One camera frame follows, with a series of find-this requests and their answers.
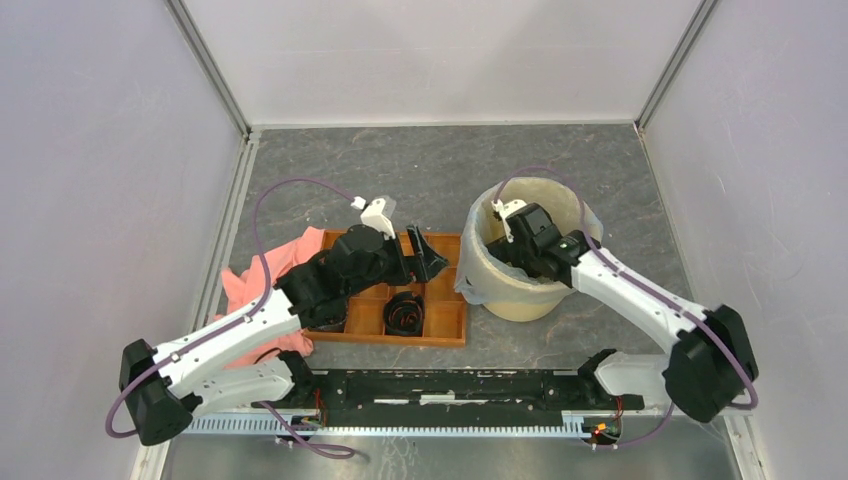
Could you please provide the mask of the light blue plastic trash bag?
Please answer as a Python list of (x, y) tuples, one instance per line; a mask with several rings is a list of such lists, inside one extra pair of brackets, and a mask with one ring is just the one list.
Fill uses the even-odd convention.
[[(491, 206), (497, 186), (472, 203), (461, 235), (454, 289), (467, 303), (481, 305), (512, 322), (537, 320), (557, 307), (574, 290), (544, 277), (532, 278), (523, 270), (496, 259), (486, 245), (504, 235)], [(537, 203), (551, 215), (563, 233), (581, 227), (579, 202), (568, 187), (551, 179), (517, 177), (501, 190), (500, 199)]]

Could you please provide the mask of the yellow round trash bin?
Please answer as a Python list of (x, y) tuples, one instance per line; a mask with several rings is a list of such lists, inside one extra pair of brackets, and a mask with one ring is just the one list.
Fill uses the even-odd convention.
[(582, 226), (601, 242), (601, 221), (566, 186), (533, 177), (496, 185), (469, 209), (454, 288), (505, 320), (537, 320), (574, 292), (570, 268), (589, 250)]

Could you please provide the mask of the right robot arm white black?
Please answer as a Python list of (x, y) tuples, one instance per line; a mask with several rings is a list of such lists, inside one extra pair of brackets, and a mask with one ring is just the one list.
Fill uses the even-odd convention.
[(759, 371), (741, 315), (675, 296), (616, 259), (582, 230), (563, 234), (540, 205), (493, 202), (502, 238), (488, 244), (499, 260), (529, 276), (586, 294), (638, 327), (663, 353), (642, 360), (612, 350), (593, 358), (577, 382), (580, 400), (602, 408), (616, 396), (672, 404), (707, 423), (728, 407), (758, 403)]

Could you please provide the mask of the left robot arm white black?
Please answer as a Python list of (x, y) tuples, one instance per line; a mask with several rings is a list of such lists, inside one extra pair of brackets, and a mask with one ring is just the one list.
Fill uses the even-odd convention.
[(234, 368), (232, 362), (273, 339), (343, 321), (351, 297), (376, 285), (427, 283), (449, 266), (415, 226), (407, 229), (412, 252), (400, 240), (357, 224), (332, 246), (267, 279), (262, 294), (224, 318), (186, 336), (125, 346), (118, 405), (124, 405), (144, 446), (169, 441), (195, 417), (259, 401), (306, 405), (313, 379), (293, 354)]

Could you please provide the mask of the black orange rolled belt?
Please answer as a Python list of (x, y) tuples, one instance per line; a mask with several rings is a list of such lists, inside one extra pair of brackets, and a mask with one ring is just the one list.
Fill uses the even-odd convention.
[(413, 291), (395, 294), (383, 308), (384, 330), (387, 335), (421, 337), (424, 319), (423, 296)]

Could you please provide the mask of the orange compartment tray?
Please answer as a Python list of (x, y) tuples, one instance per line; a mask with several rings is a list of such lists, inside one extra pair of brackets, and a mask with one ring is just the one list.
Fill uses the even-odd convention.
[[(424, 238), (449, 266), (426, 284), (408, 286), (380, 284), (348, 301), (347, 318), (338, 332), (308, 330), (313, 341), (356, 344), (385, 344), (420, 347), (463, 347), (466, 344), (467, 307), (463, 296), (454, 290), (459, 260), (458, 233), (426, 232)], [(423, 298), (424, 312), (419, 336), (400, 336), (386, 332), (384, 306), (396, 294), (413, 291)]]

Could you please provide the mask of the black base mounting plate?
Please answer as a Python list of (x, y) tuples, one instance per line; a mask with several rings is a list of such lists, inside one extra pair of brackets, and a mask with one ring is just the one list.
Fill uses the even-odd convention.
[(345, 370), (314, 372), (278, 409), (318, 411), (326, 427), (559, 426), (567, 412), (644, 408), (576, 370)]

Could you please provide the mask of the aluminium frame rail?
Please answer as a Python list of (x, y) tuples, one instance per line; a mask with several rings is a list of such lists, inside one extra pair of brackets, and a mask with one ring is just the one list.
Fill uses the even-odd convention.
[[(576, 369), (589, 373), (589, 363)], [(305, 379), (299, 380), (302, 386), (311, 379), (314, 371), (305, 365), (299, 365), (299, 373)], [(636, 411), (621, 410), (617, 413), (600, 414), (598, 412), (567, 412), (561, 414), (559, 426), (542, 427), (326, 427), (318, 411), (300, 409), (278, 409), (274, 401), (259, 401), (231, 407), (226, 410), (206, 413), (194, 418), (182, 433), (240, 433), (284, 435), (290, 430), (301, 434), (335, 435), (402, 435), (402, 436), (458, 436), (458, 437), (571, 437), (585, 439), (600, 427), (603, 419), (618, 413), (647, 411), (652, 408), (665, 408), (672, 404), (661, 404), (655, 399), (644, 401), (644, 408)]]

